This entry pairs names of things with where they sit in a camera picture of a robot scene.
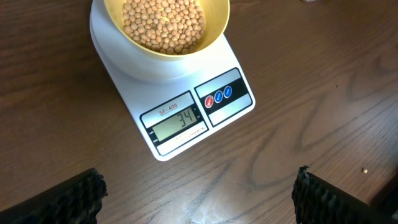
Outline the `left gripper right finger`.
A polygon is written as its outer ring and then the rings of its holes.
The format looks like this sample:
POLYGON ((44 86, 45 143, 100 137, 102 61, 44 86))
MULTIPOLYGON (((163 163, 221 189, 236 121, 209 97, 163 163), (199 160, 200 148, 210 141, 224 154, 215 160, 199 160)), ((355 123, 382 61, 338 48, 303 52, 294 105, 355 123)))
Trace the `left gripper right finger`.
POLYGON ((372 208, 308 171, 298 170, 292 191, 299 224, 397 224, 388 210, 372 208))

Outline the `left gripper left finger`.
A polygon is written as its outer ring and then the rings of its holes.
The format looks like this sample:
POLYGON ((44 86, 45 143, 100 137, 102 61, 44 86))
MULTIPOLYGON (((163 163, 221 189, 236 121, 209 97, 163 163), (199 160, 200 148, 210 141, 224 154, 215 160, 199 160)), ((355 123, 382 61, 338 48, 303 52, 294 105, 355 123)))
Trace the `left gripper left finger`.
POLYGON ((96 223, 107 196, 104 177, 90 168, 1 212, 1 223, 96 223))

